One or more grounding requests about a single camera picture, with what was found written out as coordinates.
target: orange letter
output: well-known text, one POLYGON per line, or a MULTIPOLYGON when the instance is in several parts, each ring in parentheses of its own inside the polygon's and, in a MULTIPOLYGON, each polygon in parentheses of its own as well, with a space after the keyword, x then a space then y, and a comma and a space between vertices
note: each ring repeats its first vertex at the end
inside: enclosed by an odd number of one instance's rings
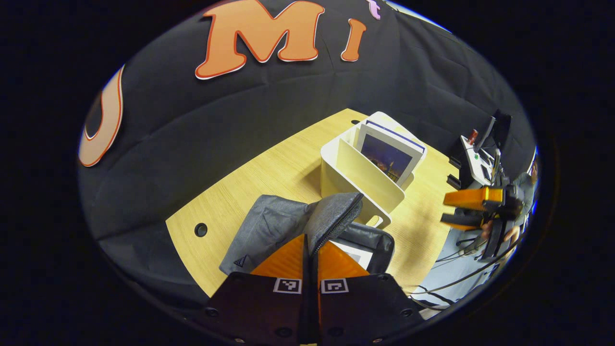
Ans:
POLYGON ((213 17, 207 40, 205 62, 194 74, 210 79, 237 71, 245 65, 244 54, 237 53, 237 35, 241 36, 252 55, 261 63, 267 62, 284 34, 286 45, 277 56, 283 61, 314 60, 318 17, 325 9, 309 1, 295 1, 274 18, 257 0, 230 2, 206 11, 213 17))
POLYGON ((100 108, 102 118, 100 126, 94 134, 89 137, 83 127, 81 142, 79 144, 79 161, 85 167, 94 166, 100 161, 103 155, 109 150, 113 140, 117 135, 119 125, 122 123, 122 72, 124 67, 119 69, 111 77, 103 92, 100 95, 100 108))
POLYGON ((355 62, 359 59, 359 45, 361 44, 361 37, 367 27, 360 21, 350 18, 348 20, 350 24, 350 33, 348 34, 348 42, 346 43, 346 49, 342 52, 342 60, 347 62, 355 62))

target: orange letter m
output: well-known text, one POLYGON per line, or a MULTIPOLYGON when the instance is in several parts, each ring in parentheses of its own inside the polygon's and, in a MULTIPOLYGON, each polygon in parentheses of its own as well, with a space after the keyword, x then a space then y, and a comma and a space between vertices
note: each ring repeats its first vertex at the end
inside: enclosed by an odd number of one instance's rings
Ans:
POLYGON ((214 7, 204 17, 213 17, 207 40, 205 62, 194 74, 210 79, 237 71, 245 65, 244 54, 237 52, 237 36, 261 63, 267 62, 286 34, 286 45, 277 56, 283 61, 314 60, 318 17, 325 9, 309 1, 295 1, 274 18, 257 0, 239 0, 214 7))

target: wooden table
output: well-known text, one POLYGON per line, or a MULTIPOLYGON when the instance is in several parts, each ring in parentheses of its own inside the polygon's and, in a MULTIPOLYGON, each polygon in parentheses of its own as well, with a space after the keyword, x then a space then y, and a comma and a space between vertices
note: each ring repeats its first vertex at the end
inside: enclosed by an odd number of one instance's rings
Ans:
MULTIPOLYGON (((256 199, 278 195, 319 201, 320 148, 349 129, 352 120, 366 117, 347 109, 313 124, 236 169, 167 219, 175 249, 205 293, 212 296, 226 279, 218 266, 256 199), (194 227, 201 222, 208 232, 200 238, 194 227)), ((428 146, 405 200, 391 213, 393 223, 384 229, 395 239, 387 272, 407 294, 423 281, 446 240, 449 227, 440 217, 454 211, 442 204, 444 194, 454 191, 446 182, 448 174, 459 172, 444 154, 428 146)))

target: gray pouch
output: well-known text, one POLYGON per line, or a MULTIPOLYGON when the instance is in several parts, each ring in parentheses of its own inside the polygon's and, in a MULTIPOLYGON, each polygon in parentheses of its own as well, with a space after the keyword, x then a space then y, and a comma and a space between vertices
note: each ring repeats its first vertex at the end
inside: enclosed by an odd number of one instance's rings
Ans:
POLYGON ((336 238, 361 212, 361 193, 338 193, 306 204, 260 196, 239 227, 220 270, 250 273, 287 242, 307 234, 310 256, 336 238))

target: person's hand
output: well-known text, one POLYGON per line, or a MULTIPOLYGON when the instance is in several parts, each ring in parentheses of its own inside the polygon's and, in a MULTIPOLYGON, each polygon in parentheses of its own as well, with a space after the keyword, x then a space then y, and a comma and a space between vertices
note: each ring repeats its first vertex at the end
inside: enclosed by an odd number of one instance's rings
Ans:
MULTIPOLYGON (((481 238, 489 239, 489 236, 491 235, 491 231, 493 229, 493 220, 490 220, 489 222, 485 223, 480 228, 482 228, 483 230, 483 233, 480 234, 481 238)), ((519 226, 514 226, 508 232, 506 232, 506 235, 504 236, 504 241, 507 241, 508 239, 510 239, 511 244, 516 242, 519 239, 520 232, 521 232, 521 228, 519 226)), ((503 260, 508 260, 511 254, 512 254, 512 250, 509 251, 504 256, 503 260)))

